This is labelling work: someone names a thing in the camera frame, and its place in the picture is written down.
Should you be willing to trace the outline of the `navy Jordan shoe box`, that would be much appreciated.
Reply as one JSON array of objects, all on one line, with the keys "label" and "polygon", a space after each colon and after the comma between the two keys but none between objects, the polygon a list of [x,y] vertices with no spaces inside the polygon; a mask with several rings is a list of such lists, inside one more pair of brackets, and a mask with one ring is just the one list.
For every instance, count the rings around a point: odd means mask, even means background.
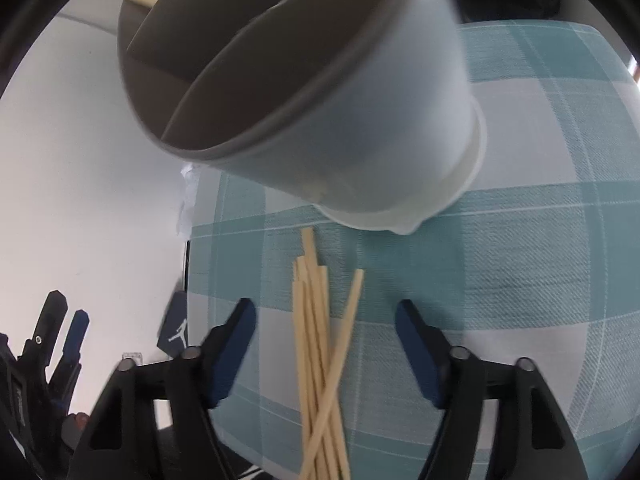
[{"label": "navy Jordan shoe box", "polygon": [[183,290],[177,290],[160,323],[156,346],[170,358],[175,358],[188,345],[188,297]]}]

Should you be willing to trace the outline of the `teal plaid tablecloth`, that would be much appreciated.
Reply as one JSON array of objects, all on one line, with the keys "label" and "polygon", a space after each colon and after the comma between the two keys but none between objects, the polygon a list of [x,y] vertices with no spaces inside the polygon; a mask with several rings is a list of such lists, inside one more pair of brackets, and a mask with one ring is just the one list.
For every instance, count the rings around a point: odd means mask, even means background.
[{"label": "teal plaid tablecloth", "polygon": [[462,37],[486,157],[469,192],[413,234],[347,229],[292,196],[201,173],[189,335],[202,339],[242,297],[256,304],[255,336],[213,421],[232,451],[278,478],[295,478],[303,456],[291,282],[305,226],[329,268],[334,320],[364,271],[340,396],[354,478],[416,478],[439,424],[395,332],[406,298],[483,359],[534,360],[590,478],[616,477],[638,446],[638,87],[584,24],[480,22]]}]

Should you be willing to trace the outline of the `white cylindrical utensil holder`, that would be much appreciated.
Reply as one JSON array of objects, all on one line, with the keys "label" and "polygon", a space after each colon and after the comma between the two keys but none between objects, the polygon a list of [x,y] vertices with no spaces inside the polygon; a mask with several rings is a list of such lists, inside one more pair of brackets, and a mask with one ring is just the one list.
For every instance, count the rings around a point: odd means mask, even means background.
[{"label": "white cylindrical utensil holder", "polygon": [[454,0],[127,1],[117,41],[159,148],[343,226],[412,233],[483,165]]}]

